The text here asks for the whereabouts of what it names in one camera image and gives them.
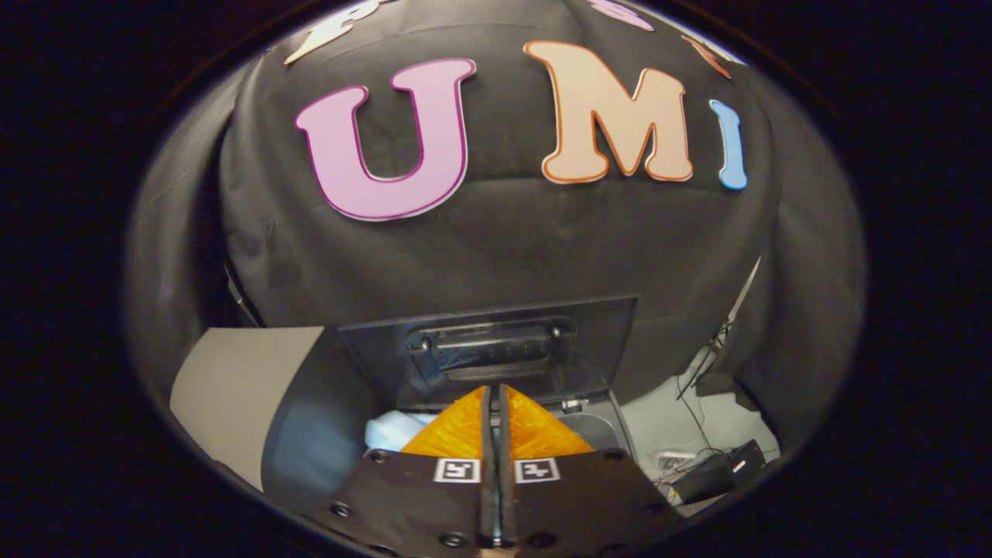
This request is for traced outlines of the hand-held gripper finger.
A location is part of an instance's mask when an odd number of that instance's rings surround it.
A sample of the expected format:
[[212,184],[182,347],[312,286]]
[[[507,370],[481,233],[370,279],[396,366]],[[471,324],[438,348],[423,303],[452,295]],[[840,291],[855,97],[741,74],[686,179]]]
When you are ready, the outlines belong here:
[[494,530],[491,388],[458,399],[422,438],[453,418],[464,451],[372,449],[309,520],[366,556],[476,556]]
[[640,556],[687,526],[626,449],[593,449],[505,384],[499,406],[501,536],[515,556]]

